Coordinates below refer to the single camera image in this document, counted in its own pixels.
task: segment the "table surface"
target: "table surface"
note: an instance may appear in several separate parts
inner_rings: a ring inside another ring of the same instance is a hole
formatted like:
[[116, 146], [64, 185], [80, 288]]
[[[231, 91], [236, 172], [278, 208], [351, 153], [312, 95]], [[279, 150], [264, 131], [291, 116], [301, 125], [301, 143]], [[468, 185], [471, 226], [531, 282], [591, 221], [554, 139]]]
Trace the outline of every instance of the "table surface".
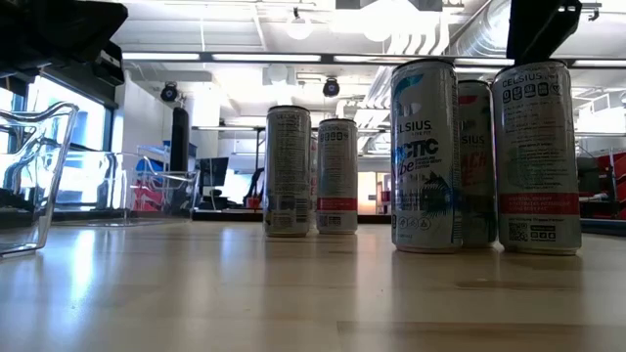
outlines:
[[619, 351], [626, 241], [574, 257], [394, 250], [390, 229], [54, 228], [0, 260], [0, 350]]

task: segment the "nutrition facts label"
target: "nutrition facts label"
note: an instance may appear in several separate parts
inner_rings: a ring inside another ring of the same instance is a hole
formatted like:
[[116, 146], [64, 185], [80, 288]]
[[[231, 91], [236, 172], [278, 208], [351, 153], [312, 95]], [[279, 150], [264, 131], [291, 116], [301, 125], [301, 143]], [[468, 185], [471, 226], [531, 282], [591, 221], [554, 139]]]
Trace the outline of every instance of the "nutrition facts label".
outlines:
[[542, 99], [511, 103], [504, 107], [505, 169], [509, 183], [521, 190], [554, 190], [563, 185], [571, 172], [567, 161], [565, 139], [573, 126], [562, 114], [545, 110], [562, 110], [560, 99]]
[[298, 116], [288, 113], [278, 115], [274, 123], [269, 138], [274, 139], [275, 148], [268, 151], [271, 167], [274, 168], [273, 191], [282, 196], [299, 196], [303, 192], [308, 195], [309, 186], [304, 182], [309, 169], [306, 158], [308, 131]]

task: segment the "security camera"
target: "security camera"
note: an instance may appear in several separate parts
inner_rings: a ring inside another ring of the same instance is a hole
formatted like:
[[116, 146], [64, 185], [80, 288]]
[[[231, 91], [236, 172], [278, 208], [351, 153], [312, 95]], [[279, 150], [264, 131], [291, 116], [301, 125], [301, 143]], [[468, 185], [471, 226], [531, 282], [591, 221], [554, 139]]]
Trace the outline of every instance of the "security camera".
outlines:
[[339, 94], [339, 83], [337, 83], [336, 78], [326, 78], [323, 92], [324, 96], [328, 98], [336, 97]]
[[167, 82], [165, 83], [165, 88], [160, 92], [160, 98], [163, 99], [164, 102], [175, 102], [176, 98], [178, 98], [178, 89], [176, 88], [176, 82]]

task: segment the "can label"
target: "can label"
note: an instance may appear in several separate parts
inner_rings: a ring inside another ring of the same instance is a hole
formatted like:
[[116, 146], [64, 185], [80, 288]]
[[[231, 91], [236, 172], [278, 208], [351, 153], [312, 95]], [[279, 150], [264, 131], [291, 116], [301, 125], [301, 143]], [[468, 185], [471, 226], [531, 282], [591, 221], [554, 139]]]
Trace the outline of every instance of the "can label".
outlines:
[[487, 84], [459, 84], [463, 245], [496, 240], [496, 185], [493, 160], [491, 92]]
[[320, 232], [355, 232], [358, 206], [356, 124], [320, 124], [317, 227]]
[[581, 245], [571, 83], [559, 63], [521, 66], [494, 83], [500, 241]]
[[311, 120], [304, 111], [270, 111], [266, 128], [263, 218], [268, 233], [309, 230]]
[[461, 246], [457, 77], [445, 64], [392, 77], [392, 233], [396, 245]]
[[317, 211], [317, 138], [311, 137], [311, 156], [310, 156], [311, 174], [311, 192], [309, 193], [309, 226], [315, 228], [315, 213]]

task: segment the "celsius logo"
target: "celsius logo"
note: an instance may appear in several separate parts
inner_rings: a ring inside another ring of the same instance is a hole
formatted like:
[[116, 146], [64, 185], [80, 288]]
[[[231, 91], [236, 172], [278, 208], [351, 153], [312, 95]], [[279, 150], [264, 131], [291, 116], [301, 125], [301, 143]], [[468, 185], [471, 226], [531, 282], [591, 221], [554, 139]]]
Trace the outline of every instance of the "celsius logo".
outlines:
[[415, 115], [422, 109], [422, 105], [416, 102], [420, 96], [420, 82], [423, 74], [404, 77], [395, 85], [392, 97], [392, 113], [397, 117]]
[[430, 120], [426, 121], [412, 121], [398, 125], [398, 133], [414, 132], [414, 131], [428, 131], [432, 129], [430, 126]]

